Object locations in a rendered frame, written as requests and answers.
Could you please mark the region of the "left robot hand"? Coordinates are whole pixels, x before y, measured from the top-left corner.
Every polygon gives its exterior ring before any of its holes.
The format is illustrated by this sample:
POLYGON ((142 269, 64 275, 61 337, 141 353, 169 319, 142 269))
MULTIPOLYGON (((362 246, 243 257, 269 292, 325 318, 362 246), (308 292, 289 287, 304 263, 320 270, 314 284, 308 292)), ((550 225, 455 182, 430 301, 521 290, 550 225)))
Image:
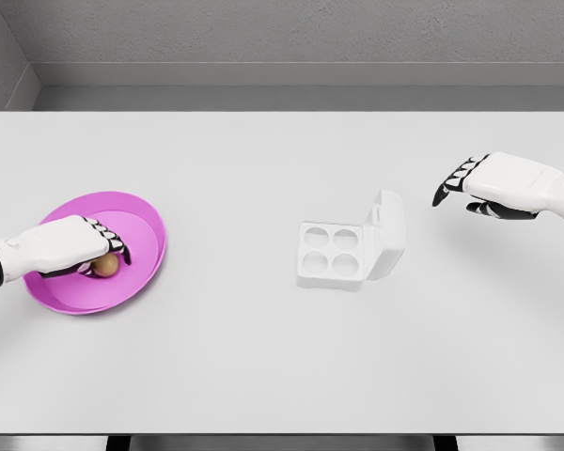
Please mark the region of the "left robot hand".
POLYGON ((124 240, 93 218, 70 215, 37 225, 22 236, 21 244, 30 252, 32 270, 42 278, 73 273, 99 277, 92 261, 106 255, 120 255, 126 265, 132 264, 124 240))

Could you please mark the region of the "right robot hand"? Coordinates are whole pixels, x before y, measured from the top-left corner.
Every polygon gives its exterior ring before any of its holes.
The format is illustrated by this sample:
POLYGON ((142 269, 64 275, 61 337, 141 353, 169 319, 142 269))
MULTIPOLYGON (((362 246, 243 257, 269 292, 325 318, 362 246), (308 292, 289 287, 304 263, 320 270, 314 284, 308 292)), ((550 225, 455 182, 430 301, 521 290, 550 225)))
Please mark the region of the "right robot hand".
POLYGON ((564 174, 543 163, 493 152, 460 164, 437 188, 432 204, 438 206, 451 193, 476 200, 470 212, 504 220, 534 220, 550 209, 550 191, 564 174))

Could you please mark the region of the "brown egg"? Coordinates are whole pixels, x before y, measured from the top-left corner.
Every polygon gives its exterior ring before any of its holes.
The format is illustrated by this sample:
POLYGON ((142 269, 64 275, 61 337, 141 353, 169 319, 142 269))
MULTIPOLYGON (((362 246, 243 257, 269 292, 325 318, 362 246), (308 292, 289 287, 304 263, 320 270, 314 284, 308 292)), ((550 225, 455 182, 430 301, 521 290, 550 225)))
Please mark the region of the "brown egg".
POLYGON ((106 254, 90 262, 90 269, 98 277, 108 278, 117 273, 119 259, 115 254, 106 254))

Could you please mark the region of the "white egg box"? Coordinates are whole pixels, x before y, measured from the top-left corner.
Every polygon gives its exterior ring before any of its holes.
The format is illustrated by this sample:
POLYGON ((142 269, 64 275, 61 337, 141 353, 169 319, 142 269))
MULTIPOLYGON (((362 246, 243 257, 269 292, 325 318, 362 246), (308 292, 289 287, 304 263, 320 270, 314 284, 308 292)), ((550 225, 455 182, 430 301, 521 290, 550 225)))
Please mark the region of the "white egg box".
POLYGON ((406 247, 403 201, 377 193, 361 225, 303 222, 297 246, 297 285, 357 291, 365 281, 386 277, 406 247))

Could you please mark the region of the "pink round plate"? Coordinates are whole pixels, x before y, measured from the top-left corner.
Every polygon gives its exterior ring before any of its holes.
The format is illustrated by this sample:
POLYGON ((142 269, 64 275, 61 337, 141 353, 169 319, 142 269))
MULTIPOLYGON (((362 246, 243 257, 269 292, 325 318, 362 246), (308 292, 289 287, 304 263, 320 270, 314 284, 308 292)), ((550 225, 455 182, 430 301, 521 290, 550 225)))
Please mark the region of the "pink round plate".
POLYGON ((127 244, 132 263, 119 263, 108 278, 69 274, 44 278, 36 272, 23 277, 28 293, 39 304, 63 314, 84 315, 116 307, 138 294, 159 270, 165 256, 165 224, 146 200, 122 192, 85 194, 66 202, 42 220, 48 223, 73 214, 94 218, 127 244))

